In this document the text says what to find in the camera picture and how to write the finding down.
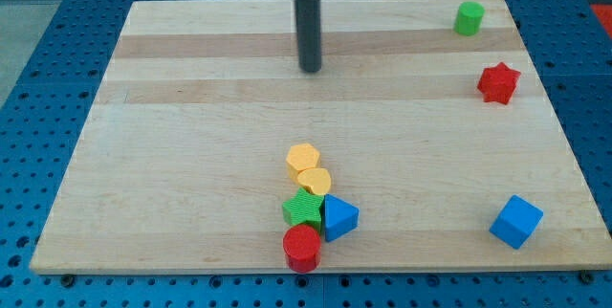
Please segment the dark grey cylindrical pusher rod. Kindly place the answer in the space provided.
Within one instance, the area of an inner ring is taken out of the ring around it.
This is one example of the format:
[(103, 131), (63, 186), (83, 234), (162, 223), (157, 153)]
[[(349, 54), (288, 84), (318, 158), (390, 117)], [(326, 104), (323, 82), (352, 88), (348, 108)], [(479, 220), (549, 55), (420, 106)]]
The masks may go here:
[(322, 66), (320, 0), (294, 0), (298, 65), (305, 73)]

